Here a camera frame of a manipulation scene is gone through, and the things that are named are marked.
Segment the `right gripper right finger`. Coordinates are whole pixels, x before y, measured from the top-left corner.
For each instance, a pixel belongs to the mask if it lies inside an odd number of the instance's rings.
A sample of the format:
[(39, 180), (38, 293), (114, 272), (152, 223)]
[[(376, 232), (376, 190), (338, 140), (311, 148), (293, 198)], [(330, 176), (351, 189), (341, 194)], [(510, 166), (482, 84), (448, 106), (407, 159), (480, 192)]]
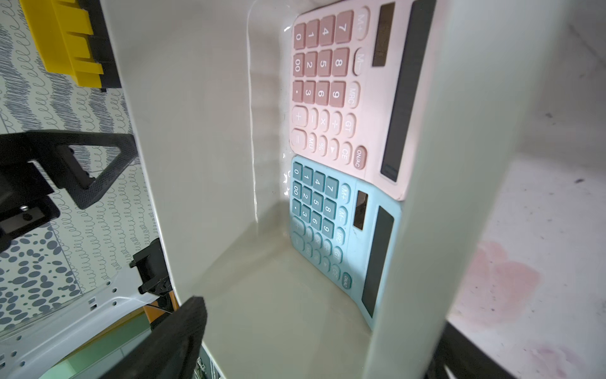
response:
[(424, 378), (508, 378), (508, 371), (447, 322)]

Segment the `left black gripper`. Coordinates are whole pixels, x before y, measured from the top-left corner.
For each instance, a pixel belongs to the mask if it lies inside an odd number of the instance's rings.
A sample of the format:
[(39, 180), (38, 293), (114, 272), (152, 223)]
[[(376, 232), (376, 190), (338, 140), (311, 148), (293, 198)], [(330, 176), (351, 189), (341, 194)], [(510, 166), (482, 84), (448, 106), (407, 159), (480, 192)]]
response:
[(137, 158), (131, 134), (28, 131), (1, 135), (1, 251), (60, 216), (64, 190), (81, 209), (99, 201)]

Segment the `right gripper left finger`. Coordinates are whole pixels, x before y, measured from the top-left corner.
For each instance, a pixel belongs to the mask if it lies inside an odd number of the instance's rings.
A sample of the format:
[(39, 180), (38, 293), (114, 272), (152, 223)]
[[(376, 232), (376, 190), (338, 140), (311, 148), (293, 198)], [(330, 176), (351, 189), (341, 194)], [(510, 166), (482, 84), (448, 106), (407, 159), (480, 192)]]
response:
[(192, 378), (208, 321), (205, 300), (189, 298), (103, 377)]

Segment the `white plastic storage box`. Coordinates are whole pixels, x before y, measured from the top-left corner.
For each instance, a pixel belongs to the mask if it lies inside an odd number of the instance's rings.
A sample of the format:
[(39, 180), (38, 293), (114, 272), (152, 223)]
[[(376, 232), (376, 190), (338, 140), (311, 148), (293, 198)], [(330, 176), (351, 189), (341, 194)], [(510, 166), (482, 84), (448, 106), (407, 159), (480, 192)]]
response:
[(447, 1), (383, 297), (356, 303), (290, 241), (294, 21), (337, 1), (105, 1), (180, 302), (227, 378), (420, 378), (491, 212), (568, 1)]

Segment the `blue calculator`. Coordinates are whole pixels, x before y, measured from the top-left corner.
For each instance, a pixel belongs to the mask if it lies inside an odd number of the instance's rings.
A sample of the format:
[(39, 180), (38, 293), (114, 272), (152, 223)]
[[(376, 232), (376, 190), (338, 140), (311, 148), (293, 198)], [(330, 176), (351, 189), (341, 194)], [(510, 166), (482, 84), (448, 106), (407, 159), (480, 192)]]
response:
[(344, 291), (374, 327), (403, 203), (302, 156), (292, 159), (290, 173), (293, 247)]

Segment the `pink calculator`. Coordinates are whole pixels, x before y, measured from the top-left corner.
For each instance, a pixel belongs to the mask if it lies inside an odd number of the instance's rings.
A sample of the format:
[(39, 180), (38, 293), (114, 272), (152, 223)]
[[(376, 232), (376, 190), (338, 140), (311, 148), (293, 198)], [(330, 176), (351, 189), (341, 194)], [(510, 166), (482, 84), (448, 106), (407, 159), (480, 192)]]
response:
[(290, 147), (407, 197), (447, 1), (341, 1), (300, 15), (290, 51)]

